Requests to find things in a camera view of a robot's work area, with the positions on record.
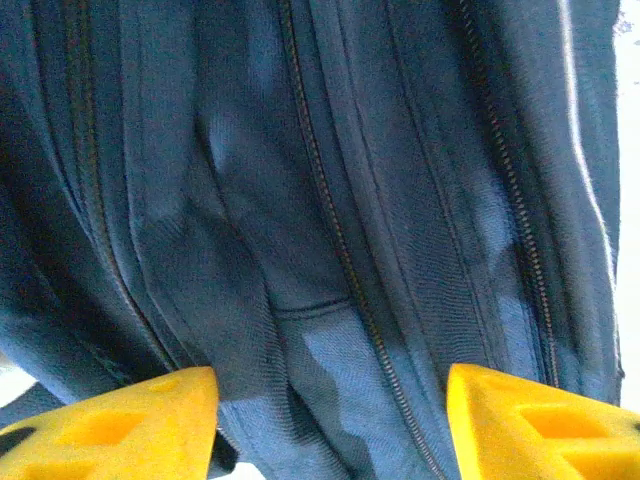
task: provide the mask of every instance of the zipper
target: zipper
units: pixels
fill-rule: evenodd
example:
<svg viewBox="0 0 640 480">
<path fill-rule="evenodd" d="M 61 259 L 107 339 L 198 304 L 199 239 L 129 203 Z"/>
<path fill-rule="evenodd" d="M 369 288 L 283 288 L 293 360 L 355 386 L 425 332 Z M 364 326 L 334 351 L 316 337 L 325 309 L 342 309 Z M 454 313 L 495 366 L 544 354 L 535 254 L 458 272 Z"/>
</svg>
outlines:
<svg viewBox="0 0 640 480">
<path fill-rule="evenodd" d="M 322 158 L 320 156 L 318 142 L 313 133 L 313 128 L 311 125 L 309 105 L 304 93 L 302 74 L 300 71 L 300 63 L 298 59 L 298 51 L 295 43 L 295 34 L 293 29 L 293 12 L 290 0 L 280 1 L 280 14 L 284 32 L 284 46 L 287 53 L 291 77 L 293 80 L 298 117 L 300 119 L 302 134 L 305 139 L 309 158 L 311 160 L 310 163 L 312 176 L 322 199 L 324 210 L 329 219 L 329 228 L 333 233 L 334 241 L 338 250 L 338 256 L 340 258 L 340 263 L 344 270 L 347 283 L 349 284 L 351 292 L 356 299 L 364 326 L 373 344 L 378 362 L 380 363 L 387 383 L 391 387 L 394 400 L 398 406 L 398 409 L 400 410 L 400 414 L 402 415 L 404 423 L 407 426 L 407 429 L 417 450 L 420 452 L 429 469 L 431 470 L 431 472 L 433 472 L 436 478 L 438 478 L 438 480 L 447 480 L 442 467 L 438 465 L 438 462 L 436 461 L 433 453 L 429 448 L 429 445 L 427 444 L 425 436 L 422 433 L 420 426 L 418 425 L 418 421 L 416 420 L 413 410 L 411 409 L 402 386 L 400 385 L 400 379 L 398 378 L 398 374 L 393 367 L 391 357 L 384 343 L 384 339 L 382 338 L 378 326 L 375 323 L 373 311 L 364 293 L 362 284 L 358 279 L 355 267 L 353 266 L 353 260 L 351 258 L 347 241 L 343 229 L 340 225 L 336 207 L 331 196 L 331 191 L 329 189 L 329 183 L 327 181 Z"/>
<path fill-rule="evenodd" d="M 531 215 L 524 200 L 523 190 L 520 186 L 518 175 L 515 171 L 513 158 L 509 152 L 504 132 L 498 117 L 495 97 L 489 85 L 487 61 L 482 52 L 478 28 L 471 15 L 471 0 L 458 0 L 459 12 L 461 14 L 462 28 L 466 40 L 466 45 L 471 52 L 471 67 L 474 71 L 475 80 L 478 82 L 484 114 L 488 120 L 490 137 L 494 151 L 497 153 L 499 167 L 502 169 L 506 179 L 507 195 L 511 203 L 512 212 L 516 221 L 516 229 L 520 236 L 524 250 L 526 268 L 530 274 L 531 281 L 527 282 L 533 298 L 536 301 L 537 313 L 542 321 L 546 333 L 546 348 L 540 340 L 540 347 L 546 353 L 545 367 L 546 383 L 560 388 L 558 377 L 558 360 L 556 340 L 553 333 L 553 319 L 551 315 L 550 300 L 547 294 L 547 284 L 542 268 L 542 261 L 536 243 L 533 228 L 531 226 Z"/>
<path fill-rule="evenodd" d="M 71 100 L 78 180 L 95 251 L 130 314 L 143 327 L 145 339 L 152 345 L 163 365 L 169 371 L 176 370 L 175 361 L 136 304 L 124 281 L 108 233 L 95 128 L 89 0 L 64 0 L 63 9 L 67 41 L 66 77 Z"/>
</svg>

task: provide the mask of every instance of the backpack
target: backpack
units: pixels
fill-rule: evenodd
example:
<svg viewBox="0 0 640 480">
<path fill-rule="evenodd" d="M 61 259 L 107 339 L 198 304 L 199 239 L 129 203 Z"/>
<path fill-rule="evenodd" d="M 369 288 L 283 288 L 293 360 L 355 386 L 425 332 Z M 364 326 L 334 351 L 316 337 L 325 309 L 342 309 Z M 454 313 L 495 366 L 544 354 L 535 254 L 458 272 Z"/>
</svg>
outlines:
<svg viewBox="0 0 640 480">
<path fill-rule="evenodd" d="M 277 480 L 459 478 L 456 362 L 617 403 L 617 9 L 1 2 L 0 350 L 211 365 Z"/>
</svg>

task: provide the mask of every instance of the dark blue fabric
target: dark blue fabric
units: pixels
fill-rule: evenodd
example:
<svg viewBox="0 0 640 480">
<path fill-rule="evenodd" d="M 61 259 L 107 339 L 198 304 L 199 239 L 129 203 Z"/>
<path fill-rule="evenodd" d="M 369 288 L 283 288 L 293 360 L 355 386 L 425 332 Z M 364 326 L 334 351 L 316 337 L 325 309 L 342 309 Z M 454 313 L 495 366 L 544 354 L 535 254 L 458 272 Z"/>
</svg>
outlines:
<svg viewBox="0 0 640 480">
<path fill-rule="evenodd" d="M 0 349 L 64 401 L 212 365 L 222 435 L 278 480 L 458 478 L 454 362 L 550 381 L 552 345 L 617 401 L 617 5 L 562 2 L 471 3 L 486 79 L 455 1 L 92 0 L 88 59 L 72 2 L 3 3 Z"/>
</svg>

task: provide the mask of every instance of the metal zipper teeth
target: metal zipper teeth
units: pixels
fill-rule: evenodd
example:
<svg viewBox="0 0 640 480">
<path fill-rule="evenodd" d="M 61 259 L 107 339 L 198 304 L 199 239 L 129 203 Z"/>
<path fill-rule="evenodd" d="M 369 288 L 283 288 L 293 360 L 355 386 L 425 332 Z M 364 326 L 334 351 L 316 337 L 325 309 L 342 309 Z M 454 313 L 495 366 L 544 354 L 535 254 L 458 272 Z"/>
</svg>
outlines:
<svg viewBox="0 0 640 480">
<path fill-rule="evenodd" d="M 429 466 L 430 470 L 439 480 L 447 480 L 444 475 L 442 468 L 438 465 L 435 460 L 427 441 L 424 437 L 424 434 L 420 430 L 418 422 L 411 410 L 411 406 L 407 401 L 406 395 L 402 390 L 402 386 L 400 385 L 400 380 L 398 375 L 393 367 L 391 362 L 391 357 L 387 352 L 387 348 L 384 344 L 384 340 L 380 331 L 378 330 L 377 325 L 375 324 L 375 320 L 373 317 L 373 312 L 369 305 L 369 302 L 365 296 L 365 293 L 362 288 L 362 284 L 358 279 L 355 268 L 353 266 L 353 261 L 351 259 L 351 254 L 349 253 L 349 248 L 347 246 L 347 242 L 338 220 L 338 215 L 336 212 L 335 204 L 333 203 L 333 199 L 331 197 L 331 192 L 329 190 L 329 184 L 327 181 L 327 177 L 324 171 L 324 166 L 322 164 L 322 159 L 320 157 L 320 152 L 318 149 L 317 140 L 315 135 L 313 134 L 313 128 L 311 126 L 311 118 L 309 114 L 309 106 L 307 103 L 307 99 L 304 93 L 304 89 L 302 86 L 302 75 L 300 73 L 300 64 L 298 61 L 298 52 L 295 45 L 295 35 L 293 31 L 293 19 L 292 19 L 292 9 L 290 0 L 282 0 L 280 2 L 281 8 L 281 19 L 284 26 L 285 32 L 285 48 L 288 53 L 290 67 L 292 71 L 292 76 L 294 80 L 294 90 L 296 96 L 296 104 L 298 107 L 298 116 L 300 118 L 303 135 L 305 138 L 305 142 L 307 144 L 308 151 L 310 153 L 310 157 L 312 159 L 312 171 L 313 176 L 320 192 L 320 195 L 323 199 L 323 203 L 325 206 L 325 210 L 328 213 L 331 229 L 334 233 L 335 240 L 338 244 L 338 250 L 340 255 L 340 262 L 345 271 L 348 283 L 351 287 L 353 294 L 356 297 L 356 301 L 358 306 L 360 307 L 360 312 L 362 313 L 363 323 L 368 331 L 369 337 L 373 343 L 376 356 L 378 358 L 378 362 L 382 367 L 382 371 L 384 376 L 391 387 L 393 397 L 396 401 L 396 404 L 400 410 L 402 418 L 409 430 L 409 433 L 413 439 L 416 448 L 424 458 L 425 462 Z"/>
<path fill-rule="evenodd" d="M 460 13 L 462 14 L 462 24 L 467 44 L 471 49 L 471 58 L 473 69 L 475 70 L 476 80 L 481 89 L 482 102 L 485 107 L 485 114 L 491 125 L 491 138 L 494 147 L 498 152 L 500 164 L 504 169 L 507 180 L 507 189 L 511 202 L 513 204 L 516 223 L 520 230 L 521 240 L 525 251 L 528 266 L 533 273 L 531 287 L 538 300 L 538 309 L 547 334 L 547 360 L 551 373 L 551 378 L 547 379 L 555 387 L 560 387 L 558 377 L 558 361 L 556 351 L 556 341 L 553 334 L 553 323 L 551 316 L 551 308 L 549 297 L 547 295 L 547 287 L 542 270 L 542 262 L 538 253 L 538 246 L 533 235 L 531 227 L 531 217 L 527 210 L 522 189 L 518 183 L 518 176 L 513 166 L 513 160 L 507 148 L 504 133 L 501 129 L 500 119 L 498 118 L 498 110 L 495 106 L 495 100 L 491 88 L 489 86 L 489 77 L 487 72 L 486 60 L 481 50 L 480 39 L 478 37 L 477 27 L 471 16 L 471 5 L 469 0 L 458 0 Z"/>
<path fill-rule="evenodd" d="M 65 30 L 67 35 L 67 86 L 71 98 L 73 136 L 79 165 L 81 191 L 96 250 L 107 273 L 130 313 L 147 332 L 147 340 L 166 368 L 177 369 L 149 321 L 135 303 L 118 267 L 107 230 L 100 187 L 99 158 L 95 131 L 90 21 L 88 0 L 65 0 Z"/>
</svg>

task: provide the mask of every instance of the yellow plastic piece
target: yellow plastic piece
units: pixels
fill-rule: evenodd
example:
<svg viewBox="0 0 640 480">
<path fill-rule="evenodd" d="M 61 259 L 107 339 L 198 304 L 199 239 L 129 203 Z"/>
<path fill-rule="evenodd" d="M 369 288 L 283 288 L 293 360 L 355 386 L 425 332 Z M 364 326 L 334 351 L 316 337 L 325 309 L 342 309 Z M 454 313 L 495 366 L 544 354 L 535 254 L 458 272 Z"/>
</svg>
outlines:
<svg viewBox="0 0 640 480">
<path fill-rule="evenodd" d="M 640 479 L 640 416 L 474 365 L 449 373 L 463 480 Z"/>
<path fill-rule="evenodd" d="M 15 423 L 1 480 L 204 480 L 216 431 L 213 370 L 189 368 Z"/>
</svg>

